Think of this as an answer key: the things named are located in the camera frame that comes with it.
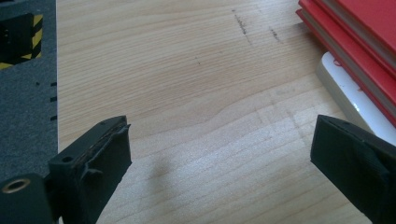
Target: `yellow warning stripe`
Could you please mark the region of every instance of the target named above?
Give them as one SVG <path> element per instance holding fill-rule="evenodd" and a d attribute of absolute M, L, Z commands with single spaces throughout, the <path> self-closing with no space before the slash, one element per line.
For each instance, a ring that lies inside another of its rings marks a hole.
<path fill-rule="evenodd" d="M 1 69 L 5 69 L 5 68 L 9 68 L 10 66 L 17 64 L 17 63 L 23 63 L 26 62 L 28 60 L 31 60 L 33 58 L 39 58 L 41 57 L 41 39 L 43 37 L 43 15 L 35 15 L 33 17 L 33 28 L 34 30 L 36 30 L 34 36 L 32 36 L 32 53 L 27 54 L 27 55 L 23 55 L 18 59 L 14 59 L 10 62 L 6 62 L 6 63 L 0 63 L 0 70 Z"/>
<path fill-rule="evenodd" d="M 38 42 L 40 42 L 41 37 L 43 37 L 43 29 L 42 28 L 37 33 L 35 33 L 35 36 L 32 37 L 33 48 L 35 48 L 35 46 L 37 46 Z"/>
<path fill-rule="evenodd" d="M 36 26 L 41 20 L 43 20 L 43 15 L 36 15 L 33 18 L 33 26 Z"/>
<path fill-rule="evenodd" d="M 24 58 L 24 59 L 32 59 L 32 54 L 23 55 L 23 56 L 21 56 L 21 58 Z"/>
<path fill-rule="evenodd" d="M 9 63 L 0 63 L 0 70 L 1 69 L 5 69 L 5 68 L 8 68 L 8 67 L 10 67 L 10 66 L 12 66 L 13 64 L 9 64 Z"/>

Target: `black clamp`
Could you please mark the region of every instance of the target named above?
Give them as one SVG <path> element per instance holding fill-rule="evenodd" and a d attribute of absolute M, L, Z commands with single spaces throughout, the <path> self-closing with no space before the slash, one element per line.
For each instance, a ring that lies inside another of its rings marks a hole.
<path fill-rule="evenodd" d="M 319 115 L 311 161 L 373 223 L 396 223 L 395 146 L 349 122 Z"/>
<path fill-rule="evenodd" d="M 95 223 L 131 165 L 126 117 L 104 120 L 49 161 L 49 175 L 0 184 L 5 223 Z"/>

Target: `wooden surface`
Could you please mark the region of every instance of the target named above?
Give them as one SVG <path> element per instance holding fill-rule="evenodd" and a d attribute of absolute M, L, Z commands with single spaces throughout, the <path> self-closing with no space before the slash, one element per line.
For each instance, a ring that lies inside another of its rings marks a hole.
<path fill-rule="evenodd" d="M 102 119 L 132 124 L 98 223 L 368 223 L 309 159 L 317 114 L 345 117 L 297 1 L 57 8 L 60 148 Z"/>

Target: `screw hole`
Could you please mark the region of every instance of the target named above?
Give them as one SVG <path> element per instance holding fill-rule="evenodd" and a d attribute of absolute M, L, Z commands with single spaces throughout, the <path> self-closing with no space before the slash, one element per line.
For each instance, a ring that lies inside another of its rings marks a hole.
<path fill-rule="evenodd" d="M 3 187 L 4 193 L 14 193 L 26 188 L 30 184 L 29 179 L 17 179 Z"/>
<path fill-rule="evenodd" d="M 70 162 L 70 161 L 72 161 L 73 160 L 73 157 L 64 157 L 63 159 L 62 159 L 62 162 Z"/>

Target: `red folder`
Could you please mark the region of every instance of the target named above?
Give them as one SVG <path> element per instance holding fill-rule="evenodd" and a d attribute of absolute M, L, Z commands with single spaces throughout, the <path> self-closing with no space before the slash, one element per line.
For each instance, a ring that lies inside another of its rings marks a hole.
<path fill-rule="evenodd" d="M 297 14 L 396 127 L 396 81 L 312 0 Z"/>
<path fill-rule="evenodd" d="M 315 0 L 396 78 L 395 0 Z"/>

